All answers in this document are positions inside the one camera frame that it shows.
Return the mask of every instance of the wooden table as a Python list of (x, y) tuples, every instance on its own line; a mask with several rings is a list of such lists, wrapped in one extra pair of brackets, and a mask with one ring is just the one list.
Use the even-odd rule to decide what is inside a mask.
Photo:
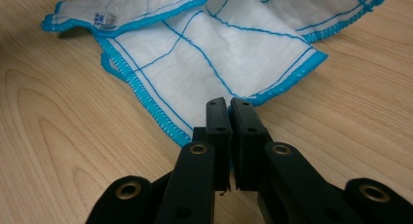
[[(125, 83), (102, 70), (90, 34), (40, 22), (60, 0), (0, 0), (0, 223), (84, 223), (115, 179), (153, 181), (179, 153)], [(327, 62), (258, 108), (343, 188), (381, 181), (413, 202), (413, 0), (387, 0), (317, 43)], [(255, 196), (217, 196), (215, 223), (262, 223)]]

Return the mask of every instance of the blue overlock hem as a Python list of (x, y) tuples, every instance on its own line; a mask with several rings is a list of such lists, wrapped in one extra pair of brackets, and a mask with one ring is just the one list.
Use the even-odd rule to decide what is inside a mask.
[(53, 23), (53, 20), (54, 20), (53, 16), (59, 13), (61, 5), (64, 3), (64, 1), (62, 1), (62, 2), (58, 2), (56, 4), (54, 14), (50, 14), (50, 15), (47, 15), (45, 17), (45, 20), (42, 22), (42, 28), (45, 31), (65, 31), (65, 30), (68, 30), (68, 29), (76, 27), (76, 26), (81, 26), (81, 27), (88, 28), (97, 37), (115, 38), (115, 37), (117, 37), (117, 36), (119, 36), (119, 35), (121, 35), (125, 32), (136, 30), (138, 28), (148, 26), (148, 25), (153, 24), (155, 22), (159, 22), (159, 21), (162, 21), (162, 20), (165, 20), (165, 19), (175, 17), (175, 16), (179, 15), (180, 13), (182, 13), (182, 12), (188, 10), (188, 9), (204, 5), (204, 3), (206, 1), (207, 0), (189, 1), (185, 4), (183, 4), (183, 5), (180, 5), (178, 8), (176, 8), (172, 11), (165, 12), (165, 13), (162, 13), (162, 14), (159, 14), (159, 15), (155, 15), (154, 17), (140, 19), (138, 21), (132, 21), (130, 23), (126, 23), (126, 24), (120, 26), (118, 29), (116, 29), (114, 31), (101, 30), (101, 29), (96, 28), (90, 22), (83, 21), (83, 20), (78, 20), (78, 19), (69, 19), (69, 20), (67, 20), (63, 23), (54, 24)]
[(112, 65), (110, 64), (110, 57), (107, 53), (102, 53), (102, 55), (100, 56), (100, 64), (107, 73), (115, 76), (123, 82), (127, 82), (122, 73), (112, 67)]
[[(106, 57), (107, 59), (112, 59), (115, 65), (119, 68), (120, 73), (125, 78), (126, 82), (131, 86), (134, 94), (145, 107), (145, 109), (152, 115), (157, 124), (161, 129), (179, 146), (184, 146), (185, 144), (191, 141), (191, 136), (188, 135), (185, 131), (180, 129), (168, 115), (158, 106), (156, 101), (152, 98), (149, 92), (145, 89), (143, 84), (139, 79), (134, 75), (131, 67), (125, 62), (119, 52), (110, 44), (110, 42), (105, 38), (95, 37), (97, 43), (100, 47), (110, 56)], [(102, 65), (109, 65), (107, 61), (103, 61)]]
[[(99, 37), (95, 37), (95, 40), (104, 50), (101, 62), (103, 68), (107, 71), (110, 71), (110, 74), (121, 78), (121, 80), (124, 80), (131, 86), (136, 97), (139, 99), (145, 109), (152, 115), (161, 129), (170, 138), (172, 138), (173, 141), (175, 141), (181, 147), (190, 142), (192, 139), (191, 136), (180, 129), (176, 124), (174, 124), (168, 117), (168, 115), (162, 110), (162, 108), (158, 106), (153, 97), (136, 77), (131, 67), (123, 59), (121, 54), (110, 44), (110, 42), (105, 38)], [(263, 93), (257, 94), (252, 98), (244, 98), (244, 100), (251, 102), (255, 106), (264, 104), (270, 98), (289, 90), (307, 74), (317, 68), (322, 62), (324, 62), (326, 58), (326, 54), (315, 50), (315, 52), (309, 58), (307, 58), (307, 60), (303, 64), (301, 64), (296, 70), (289, 74), (279, 85), (276, 85)], [(112, 59), (112, 61), (118, 67), (121, 77), (119, 77), (116, 72), (113, 73), (114, 69), (110, 65), (109, 59)]]
[(366, 13), (371, 12), (372, 9), (375, 6), (379, 6), (384, 1), (385, 0), (373, 0), (370, 4), (360, 3), (360, 5), (364, 5), (364, 7), (361, 9), (361, 11), (359, 11), (357, 14), (352, 16), (350, 19), (345, 20), (345, 21), (339, 21), (336, 24), (332, 25), (331, 27), (328, 27), (328, 28), (324, 29), (323, 31), (315, 31), (315, 32), (309, 33), (307, 35), (303, 35), (303, 37), (309, 43), (315, 43), (317, 41), (320, 41), (320, 40), (328, 38), (332, 35), (335, 35), (339, 31), (341, 31), (342, 29), (344, 29), (344, 28), (348, 27), (349, 25), (353, 24), (355, 21), (357, 21), (362, 16), (364, 16)]

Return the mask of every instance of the white towel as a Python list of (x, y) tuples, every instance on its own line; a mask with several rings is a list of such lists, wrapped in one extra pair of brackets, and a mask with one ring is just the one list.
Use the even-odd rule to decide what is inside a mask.
[(260, 105), (284, 93), (326, 59), (310, 43), (383, 1), (75, 0), (57, 4), (43, 28), (89, 28), (102, 66), (184, 145), (209, 100)]

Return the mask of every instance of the fabric fold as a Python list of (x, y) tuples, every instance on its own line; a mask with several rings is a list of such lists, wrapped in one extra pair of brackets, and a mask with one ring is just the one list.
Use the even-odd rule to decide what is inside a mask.
[(261, 105), (286, 92), (326, 59), (311, 43), (383, 1), (75, 0), (57, 4), (43, 28), (90, 29), (102, 67), (183, 146), (205, 125), (208, 101)]

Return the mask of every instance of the wood grain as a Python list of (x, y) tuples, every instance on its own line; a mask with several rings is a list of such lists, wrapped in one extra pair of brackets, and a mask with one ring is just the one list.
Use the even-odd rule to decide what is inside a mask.
[[(0, 0), (0, 223), (84, 223), (115, 179), (151, 181), (179, 148), (130, 88), (105, 73), (88, 33), (39, 26), (61, 0)], [(316, 44), (329, 59), (258, 108), (332, 184), (379, 180), (413, 202), (413, 0)], [(253, 194), (218, 196), (215, 223), (263, 223)]]

